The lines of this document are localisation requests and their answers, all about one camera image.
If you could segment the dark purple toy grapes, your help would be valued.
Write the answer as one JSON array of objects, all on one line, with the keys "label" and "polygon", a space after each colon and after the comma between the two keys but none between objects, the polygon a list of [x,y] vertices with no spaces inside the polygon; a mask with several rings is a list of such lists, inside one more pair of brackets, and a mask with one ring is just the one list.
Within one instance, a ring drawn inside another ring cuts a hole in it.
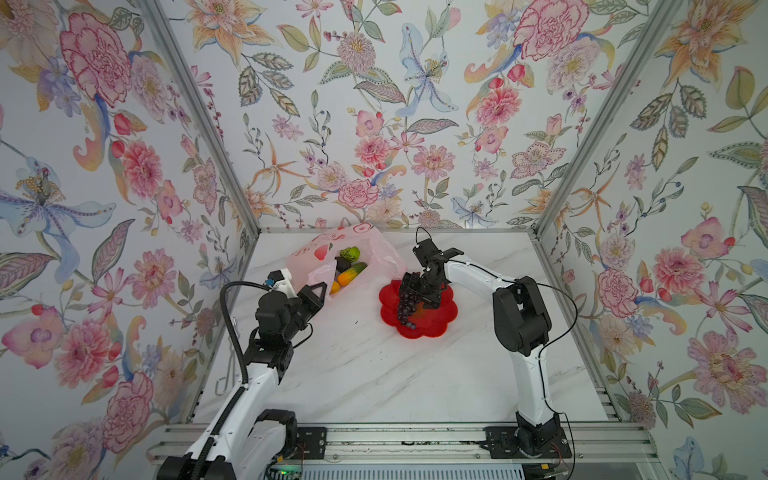
[{"label": "dark purple toy grapes", "polygon": [[397,320],[409,329],[415,330],[417,326],[411,317],[417,312],[418,305],[422,302],[420,292],[421,277],[417,273],[406,273],[399,287],[399,302],[397,307]]}]

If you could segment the dark toy avocado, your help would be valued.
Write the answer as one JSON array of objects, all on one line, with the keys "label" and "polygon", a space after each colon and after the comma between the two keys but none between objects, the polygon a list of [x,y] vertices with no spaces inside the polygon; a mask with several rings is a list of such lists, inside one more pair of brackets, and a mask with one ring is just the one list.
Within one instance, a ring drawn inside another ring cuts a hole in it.
[{"label": "dark toy avocado", "polygon": [[352,266],[352,262],[347,260],[344,257],[338,256],[335,258],[335,260],[336,260],[336,272],[338,274],[344,273],[345,271],[350,269]]}]

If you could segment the red yellow toy peach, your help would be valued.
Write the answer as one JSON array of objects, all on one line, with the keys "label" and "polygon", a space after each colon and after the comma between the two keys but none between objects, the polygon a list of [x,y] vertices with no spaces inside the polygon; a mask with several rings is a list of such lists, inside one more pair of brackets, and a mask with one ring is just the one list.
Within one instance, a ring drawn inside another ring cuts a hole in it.
[{"label": "red yellow toy peach", "polygon": [[420,305],[414,315],[412,316],[413,319],[419,321],[419,322],[425,322],[425,321],[431,321],[436,314],[439,313],[438,309],[428,309],[425,308],[423,305]]}]

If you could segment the pink plastic bag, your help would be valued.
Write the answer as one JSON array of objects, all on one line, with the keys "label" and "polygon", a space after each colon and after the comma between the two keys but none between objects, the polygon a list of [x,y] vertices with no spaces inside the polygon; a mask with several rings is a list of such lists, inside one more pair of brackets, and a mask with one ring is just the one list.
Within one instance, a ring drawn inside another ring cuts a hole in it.
[{"label": "pink plastic bag", "polygon": [[286,266],[296,291],[324,283],[328,298],[371,279],[399,280],[406,272],[396,249],[370,223],[314,237],[287,258]]}]

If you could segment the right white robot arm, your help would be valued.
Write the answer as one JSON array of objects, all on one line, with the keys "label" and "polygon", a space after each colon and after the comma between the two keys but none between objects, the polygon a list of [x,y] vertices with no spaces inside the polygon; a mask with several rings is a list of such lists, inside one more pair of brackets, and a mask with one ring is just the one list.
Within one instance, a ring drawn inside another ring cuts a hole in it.
[{"label": "right white robot arm", "polygon": [[459,249],[438,248],[430,238],[418,240],[413,253],[422,270],[403,276],[394,325],[415,334],[417,312],[439,309],[443,294],[453,284],[489,300],[494,334],[510,353],[519,393],[513,448],[529,458],[542,456],[564,432],[562,414],[550,403],[546,348],[552,343],[552,320],[540,292],[542,285],[529,276],[505,279],[467,259]]}]

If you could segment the green orange toy papaya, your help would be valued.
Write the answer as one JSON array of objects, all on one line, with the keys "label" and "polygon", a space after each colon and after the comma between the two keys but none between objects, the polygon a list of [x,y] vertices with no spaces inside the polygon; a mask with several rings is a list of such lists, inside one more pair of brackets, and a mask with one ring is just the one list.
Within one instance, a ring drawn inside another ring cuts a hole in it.
[{"label": "green orange toy papaya", "polygon": [[340,273],[336,278],[336,282],[341,288],[344,288],[357,278],[366,268],[367,264],[364,262],[355,263]]}]

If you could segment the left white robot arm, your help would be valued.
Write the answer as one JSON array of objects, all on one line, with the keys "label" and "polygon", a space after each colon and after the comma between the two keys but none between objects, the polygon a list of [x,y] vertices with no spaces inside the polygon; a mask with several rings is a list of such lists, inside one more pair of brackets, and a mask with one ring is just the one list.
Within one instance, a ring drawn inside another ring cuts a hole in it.
[{"label": "left white robot arm", "polygon": [[[240,344],[228,308],[228,293],[246,287],[263,292],[258,300],[257,328]],[[268,409],[293,359],[297,333],[325,304],[328,284],[292,291],[289,280],[266,285],[233,281],[220,290],[222,316],[241,378],[198,439],[181,456],[167,457],[158,479],[272,479],[272,470],[298,451],[298,423],[293,411]]]}]

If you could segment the green toy melon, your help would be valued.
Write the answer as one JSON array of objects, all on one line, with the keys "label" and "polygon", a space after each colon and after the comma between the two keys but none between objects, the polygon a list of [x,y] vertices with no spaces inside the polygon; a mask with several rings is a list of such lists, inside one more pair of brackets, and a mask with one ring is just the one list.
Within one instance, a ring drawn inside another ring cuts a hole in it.
[{"label": "green toy melon", "polygon": [[351,263],[355,263],[360,260],[361,252],[358,247],[352,246],[341,250],[340,256]]}]

